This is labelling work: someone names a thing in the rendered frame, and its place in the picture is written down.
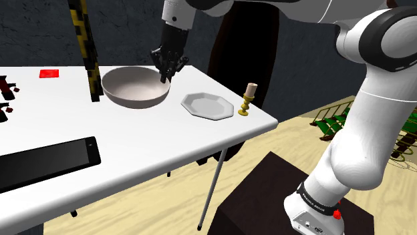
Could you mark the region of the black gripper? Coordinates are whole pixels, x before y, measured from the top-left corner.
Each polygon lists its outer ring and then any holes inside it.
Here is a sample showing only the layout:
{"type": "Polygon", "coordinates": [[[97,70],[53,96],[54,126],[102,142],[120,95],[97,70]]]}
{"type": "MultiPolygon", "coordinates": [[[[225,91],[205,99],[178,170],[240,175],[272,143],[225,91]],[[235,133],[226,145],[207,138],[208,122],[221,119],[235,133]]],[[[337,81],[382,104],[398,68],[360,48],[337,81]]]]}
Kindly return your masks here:
{"type": "Polygon", "coordinates": [[[166,83],[166,79],[171,81],[175,73],[188,63],[189,58],[183,56],[187,38],[188,30],[179,29],[166,23],[163,25],[161,47],[150,52],[152,61],[161,75],[161,83],[166,83]],[[168,61],[169,52],[176,55],[177,59],[168,61]]]}

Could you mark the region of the white round bowl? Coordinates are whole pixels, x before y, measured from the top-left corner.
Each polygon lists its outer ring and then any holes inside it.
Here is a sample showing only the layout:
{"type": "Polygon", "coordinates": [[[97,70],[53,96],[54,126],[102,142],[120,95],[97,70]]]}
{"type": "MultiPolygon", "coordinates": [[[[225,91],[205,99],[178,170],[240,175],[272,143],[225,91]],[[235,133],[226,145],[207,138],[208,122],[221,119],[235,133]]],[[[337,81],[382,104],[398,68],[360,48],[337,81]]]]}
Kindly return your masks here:
{"type": "Polygon", "coordinates": [[[170,82],[160,81],[160,74],[146,67],[119,67],[102,77],[104,94],[115,104],[131,109],[145,109],[165,100],[170,82]]]}

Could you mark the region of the white octagonal plate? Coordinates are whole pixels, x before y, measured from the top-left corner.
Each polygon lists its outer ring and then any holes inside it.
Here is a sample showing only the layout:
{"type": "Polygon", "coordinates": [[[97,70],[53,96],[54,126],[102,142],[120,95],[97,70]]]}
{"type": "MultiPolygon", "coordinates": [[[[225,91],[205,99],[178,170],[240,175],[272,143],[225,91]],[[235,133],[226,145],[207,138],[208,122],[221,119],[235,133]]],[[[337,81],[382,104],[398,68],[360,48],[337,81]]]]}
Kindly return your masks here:
{"type": "Polygon", "coordinates": [[[234,114],[234,105],[225,98],[210,93],[190,93],[181,101],[181,105],[196,117],[208,120],[222,120],[234,114]]]}

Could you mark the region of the tall dark brown object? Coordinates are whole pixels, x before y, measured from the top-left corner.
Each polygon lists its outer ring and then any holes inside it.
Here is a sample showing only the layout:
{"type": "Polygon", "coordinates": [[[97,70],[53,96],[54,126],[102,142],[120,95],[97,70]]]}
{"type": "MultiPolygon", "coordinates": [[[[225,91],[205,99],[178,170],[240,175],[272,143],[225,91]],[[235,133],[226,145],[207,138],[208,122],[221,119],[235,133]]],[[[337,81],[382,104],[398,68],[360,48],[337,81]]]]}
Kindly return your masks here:
{"type": "Polygon", "coordinates": [[[242,95],[258,85],[253,106],[265,101],[277,52],[280,10],[268,3],[233,3],[223,17],[211,51],[207,75],[242,95]]]}

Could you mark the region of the white table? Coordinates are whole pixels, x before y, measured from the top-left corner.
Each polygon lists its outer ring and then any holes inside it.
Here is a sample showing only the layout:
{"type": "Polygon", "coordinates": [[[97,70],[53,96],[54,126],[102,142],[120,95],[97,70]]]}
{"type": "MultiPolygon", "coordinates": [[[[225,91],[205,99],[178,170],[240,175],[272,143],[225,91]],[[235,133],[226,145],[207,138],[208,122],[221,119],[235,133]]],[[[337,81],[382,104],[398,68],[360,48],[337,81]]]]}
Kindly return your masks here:
{"type": "Polygon", "coordinates": [[[102,161],[0,194],[0,235],[15,235],[277,127],[254,106],[248,116],[219,121],[191,115],[181,104],[190,93],[219,95],[235,107],[243,102],[192,66],[175,75],[162,103],[148,109],[128,109],[107,97],[93,102],[82,67],[61,67],[54,79],[39,72],[0,67],[19,88],[0,124],[0,155],[93,136],[102,161]]]}

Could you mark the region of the gold candlestick with candle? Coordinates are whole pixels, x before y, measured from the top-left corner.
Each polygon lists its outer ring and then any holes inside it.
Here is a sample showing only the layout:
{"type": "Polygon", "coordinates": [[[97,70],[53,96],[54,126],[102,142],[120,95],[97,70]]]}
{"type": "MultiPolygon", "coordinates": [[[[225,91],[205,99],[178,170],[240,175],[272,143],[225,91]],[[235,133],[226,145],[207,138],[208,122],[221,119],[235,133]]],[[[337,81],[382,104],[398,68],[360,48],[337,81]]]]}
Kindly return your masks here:
{"type": "Polygon", "coordinates": [[[241,105],[241,108],[238,110],[238,114],[242,116],[248,116],[248,109],[249,104],[254,100],[255,98],[255,92],[257,90],[258,85],[256,83],[248,83],[247,88],[245,90],[245,93],[243,95],[243,104],[241,105]]]}

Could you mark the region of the black tablet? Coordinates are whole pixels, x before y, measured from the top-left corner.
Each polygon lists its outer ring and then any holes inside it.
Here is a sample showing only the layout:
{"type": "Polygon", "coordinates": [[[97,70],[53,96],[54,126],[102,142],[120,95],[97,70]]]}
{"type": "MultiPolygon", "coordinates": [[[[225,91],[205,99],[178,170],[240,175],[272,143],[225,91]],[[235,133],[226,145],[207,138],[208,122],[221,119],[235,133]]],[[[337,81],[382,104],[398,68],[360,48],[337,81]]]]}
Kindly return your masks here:
{"type": "Polygon", "coordinates": [[[0,194],[101,163],[94,136],[0,156],[0,194]]]}

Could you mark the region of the dark robot stand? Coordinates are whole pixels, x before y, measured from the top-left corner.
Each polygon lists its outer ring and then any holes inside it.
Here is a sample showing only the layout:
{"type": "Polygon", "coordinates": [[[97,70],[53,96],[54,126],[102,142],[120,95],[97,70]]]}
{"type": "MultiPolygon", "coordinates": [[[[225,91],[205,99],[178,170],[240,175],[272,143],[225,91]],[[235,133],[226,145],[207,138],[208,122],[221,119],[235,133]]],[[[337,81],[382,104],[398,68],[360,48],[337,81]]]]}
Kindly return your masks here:
{"type": "Polygon", "coordinates": [[[346,200],[352,187],[381,182],[326,149],[306,174],[268,153],[218,207],[207,235],[376,235],[374,217],[346,200]]]}

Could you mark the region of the dark red black figure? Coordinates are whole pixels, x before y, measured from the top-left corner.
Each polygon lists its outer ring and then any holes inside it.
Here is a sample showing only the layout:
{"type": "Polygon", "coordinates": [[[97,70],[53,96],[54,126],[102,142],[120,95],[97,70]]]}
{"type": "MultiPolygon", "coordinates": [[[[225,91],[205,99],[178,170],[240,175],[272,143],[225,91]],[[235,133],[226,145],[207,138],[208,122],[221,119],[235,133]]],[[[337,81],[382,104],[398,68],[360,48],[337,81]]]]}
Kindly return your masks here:
{"type": "Polygon", "coordinates": [[[6,101],[11,101],[15,99],[14,93],[19,92],[20,89],[16,87],[16,83],[8,83],[6,78],[6,75],[0,75],[0,92],[6,101]]]}
{"type": "Polygon", "coordinates": [[[0,123],[6,122],[8,117],[5,113],[11,113],[13,108],[9,107],[9,103],[0,103],[0,123]]]}

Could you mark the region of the yellow black checkered tall post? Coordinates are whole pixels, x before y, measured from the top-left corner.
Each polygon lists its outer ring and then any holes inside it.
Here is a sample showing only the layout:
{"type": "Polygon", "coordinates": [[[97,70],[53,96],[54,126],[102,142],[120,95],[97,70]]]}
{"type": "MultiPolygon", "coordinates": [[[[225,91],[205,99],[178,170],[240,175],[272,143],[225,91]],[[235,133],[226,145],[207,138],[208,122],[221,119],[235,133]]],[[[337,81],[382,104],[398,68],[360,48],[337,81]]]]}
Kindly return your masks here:
{"type": "Polygon", "coordinates": [[[98,54],[91,32],[86,0],[67,0],[67,3],[75,27],[84,67],[88,75],[91,100],[92,102],[98,102],[104,92],[101,85],[98,54]]]}

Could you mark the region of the green gold frame rack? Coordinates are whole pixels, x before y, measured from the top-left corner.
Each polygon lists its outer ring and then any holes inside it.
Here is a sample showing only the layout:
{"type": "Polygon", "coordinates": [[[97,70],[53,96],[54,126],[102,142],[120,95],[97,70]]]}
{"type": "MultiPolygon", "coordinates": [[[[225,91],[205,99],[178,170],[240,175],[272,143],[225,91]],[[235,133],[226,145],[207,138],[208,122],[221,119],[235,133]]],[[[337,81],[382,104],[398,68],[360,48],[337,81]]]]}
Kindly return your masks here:
{"type": "MultiPolygon", "coordinates": [[[[311,126],[317,126],[323,135],[322,141],[330,141],[345,124],[346,118],[354,101],[350,100],[319,110],[311,126]]],[[[412,155],[417,148],[417,106],[414,108],[398,134],[390,159],[404,162],[405,155],[412,155]]]]}

